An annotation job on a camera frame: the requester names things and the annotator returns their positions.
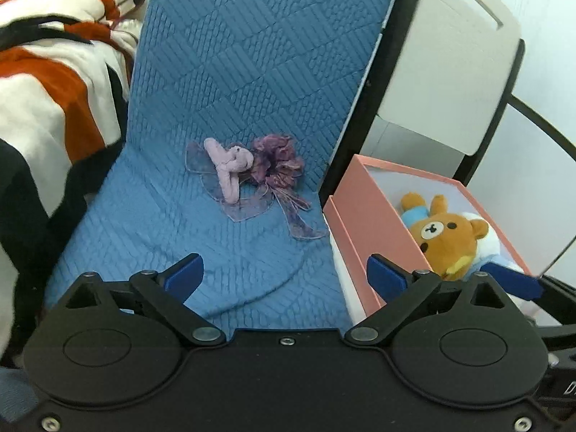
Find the white orange black blanket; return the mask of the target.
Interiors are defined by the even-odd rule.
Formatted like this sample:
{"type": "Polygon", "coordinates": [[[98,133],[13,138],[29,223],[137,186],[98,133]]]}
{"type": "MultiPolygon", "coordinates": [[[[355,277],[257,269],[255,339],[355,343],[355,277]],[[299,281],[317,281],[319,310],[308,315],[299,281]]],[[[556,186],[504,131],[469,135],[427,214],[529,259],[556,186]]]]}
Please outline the white orange black blanket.
{"type": "Polygon", "coordinates": [[[145,0],[1,0],[1,363],[126,139],[145,0]]]}

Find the purple bunny plush with ribbon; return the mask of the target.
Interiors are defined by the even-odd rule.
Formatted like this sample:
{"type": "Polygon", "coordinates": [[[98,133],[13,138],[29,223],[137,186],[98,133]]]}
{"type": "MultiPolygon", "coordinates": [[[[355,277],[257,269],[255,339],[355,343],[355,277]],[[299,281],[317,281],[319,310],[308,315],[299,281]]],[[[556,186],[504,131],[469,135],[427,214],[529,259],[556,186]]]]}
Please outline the purple bunny plush with ribbon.
{"type": "Polygon", "coordinates": [[[297,191],[305,161],[296,153],[292,136],[262,136],[248,147],[224,146],[214,138],[191,141],[185,146],[185,169],[201,177],[206,192],[234,222],[251,220],[277,204],[292,238],[306,241],[326,235],[301,217],[311,203],[297,191]]]}

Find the brown bear plush blue shirt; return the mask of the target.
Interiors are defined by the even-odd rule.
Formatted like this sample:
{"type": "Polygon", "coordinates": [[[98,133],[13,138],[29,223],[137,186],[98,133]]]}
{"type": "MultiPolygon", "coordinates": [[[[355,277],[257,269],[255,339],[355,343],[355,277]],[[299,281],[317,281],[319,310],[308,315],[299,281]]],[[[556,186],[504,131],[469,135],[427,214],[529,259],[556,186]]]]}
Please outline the brown bear plush blue shirt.
{"type": "Polygon", "coordinates": [[[401,219],[433,272],[443,280],[463,279],[473,266],[477,242],[489,233],[483,219],[468,220],[448,211],[448,201],[436,195],[428,205],[410,192],[400,200],[401,219]]]}

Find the blue quilted cushion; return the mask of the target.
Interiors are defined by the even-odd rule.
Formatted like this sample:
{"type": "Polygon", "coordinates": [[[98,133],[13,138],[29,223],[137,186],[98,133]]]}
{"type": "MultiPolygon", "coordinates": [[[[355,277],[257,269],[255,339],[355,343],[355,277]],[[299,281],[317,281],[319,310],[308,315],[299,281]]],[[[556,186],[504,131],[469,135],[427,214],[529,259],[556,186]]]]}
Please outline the blue quilted cushion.
{"type": "Polygon", "coordinates": [[[327,236],[298,240],[283,210],[231,220],[185,146],[292,136],[305,161],[303,218],[324,229],[317,192],[393,0],[149,0],[125,146],[47,286],[53,306],[76,277],[124,281],[190,253],[204,278],[188,306],[231,333],[347,330],[351,317],[327,236]]]}

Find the pink cardboard box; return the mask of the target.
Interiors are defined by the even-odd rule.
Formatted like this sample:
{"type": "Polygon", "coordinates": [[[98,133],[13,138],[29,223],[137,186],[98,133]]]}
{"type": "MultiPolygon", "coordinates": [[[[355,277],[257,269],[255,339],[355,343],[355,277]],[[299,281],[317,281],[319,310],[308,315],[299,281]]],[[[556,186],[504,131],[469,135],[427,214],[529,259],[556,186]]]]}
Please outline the pink cardboard box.
{"type": "Polygon", "coordinates": [[[408,271],[428,269],[429,263],[401,220],[400,200],[416,192],[427,201],[437,194],[448,200],[449,211],[479,216],[498,237],[500,254],[527,275],[532,271],[489,213],[458,181],[362,155],[352,157],[323,213],[347,312],[354,323],[384,305],[367,280],[369,256],[379,253],[408,271]]]}

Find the white plush with blue scarf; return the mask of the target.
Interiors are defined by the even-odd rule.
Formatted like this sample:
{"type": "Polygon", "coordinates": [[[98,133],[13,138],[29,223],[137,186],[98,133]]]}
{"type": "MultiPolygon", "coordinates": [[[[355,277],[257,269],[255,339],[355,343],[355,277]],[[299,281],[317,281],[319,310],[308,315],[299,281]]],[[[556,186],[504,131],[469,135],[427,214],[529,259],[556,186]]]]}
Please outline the white plush with blue scarf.
{"type": "Polygon", "coordinates": [[[522,274],[525,271],[513,260],[507,248],[502,244],[496,231],[491,225],[488,225],[488,233],[476,241],[476,256],[473,259],[472,266],[464,276],[464,280],[469,279],[475,272],[480,271],[486,263],[496,263],[499,266],[510,268],[522,274]]]}

